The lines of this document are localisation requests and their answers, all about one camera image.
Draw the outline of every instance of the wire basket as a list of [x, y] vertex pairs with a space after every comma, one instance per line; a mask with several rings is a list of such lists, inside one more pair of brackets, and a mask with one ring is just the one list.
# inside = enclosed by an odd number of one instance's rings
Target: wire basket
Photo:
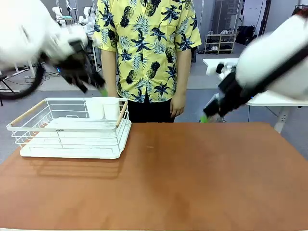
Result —
[[87, 99], [46, 98], [8, 124], [20, 155], [119, 158], [131, 127], [127, 99], [120, 99], [118, 120], [89, 118]]

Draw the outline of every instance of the wooden handle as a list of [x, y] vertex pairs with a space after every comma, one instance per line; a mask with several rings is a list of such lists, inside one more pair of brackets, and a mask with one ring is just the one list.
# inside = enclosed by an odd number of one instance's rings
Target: wooden handle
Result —
[[127, 107], [127, 104], [128, 104], [128, 101], [125, 102], [125, 104], [123, 105], [122, 107], [122, 110], [121, 110], [121, 113], [120, 113], [120, 116], [119, 118], [117, 119], [117, 122], [116, 122], [116, 127], [118, 128], [120, 123], [121, 123], [121, 120], [122, 120], [122, 117], [125, 113], [125, 110], [126, 110], [126, 107]]
[[28, 111], [26, 111], [25, 113], [23, 113], [21, 116], [19, 116], [18, 118], [16, 118], [15, 120], [13, 120], [10, 124], [11, 126], [13, 126], [14, 124], [16, 124], [17, 122], [19, 122], [21, 119], [23, 119], [27, 114], [33, 112], [34, 110], [36, 110], [38, 107], [40, 107], [43, 103], [45, 103], [46, 100], [42, 100], [41, 102], [39, 102], [37, 105], [33, 106], [32, 108], [30, 108]]

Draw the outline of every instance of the shirt sleeve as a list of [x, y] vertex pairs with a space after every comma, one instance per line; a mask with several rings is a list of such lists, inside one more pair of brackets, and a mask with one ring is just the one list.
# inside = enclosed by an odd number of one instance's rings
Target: shirt sleeve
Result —
[[111, 11], [112, 0], [99, 0], [94, 25], [94, 37], [100, 41], [101, 50], [116, 51], [118, 35]]
[[202, 44], [193, 0], [183, 0], [181, 7], [182, 11], [175, 36], [177, 51], [185, 51]]

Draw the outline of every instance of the hawaiian shirt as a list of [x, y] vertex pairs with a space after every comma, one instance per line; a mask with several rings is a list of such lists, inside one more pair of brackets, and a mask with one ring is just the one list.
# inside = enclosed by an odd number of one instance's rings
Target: hawaiian shirt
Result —
[[117, 52], [118, 94], [141, 103], [171, 99], [177, 52], [201, 45], [193, 0], [98, 0], [94, 36]]

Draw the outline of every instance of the person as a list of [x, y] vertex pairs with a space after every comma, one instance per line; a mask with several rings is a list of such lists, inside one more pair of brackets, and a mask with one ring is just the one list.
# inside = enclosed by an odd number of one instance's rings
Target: person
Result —
[[173, 122], [185, 107], [191, 48], [201, 45], [193, 0], [100, 0], [97, 8], [108, 96], [128, 99], [132, 122]]

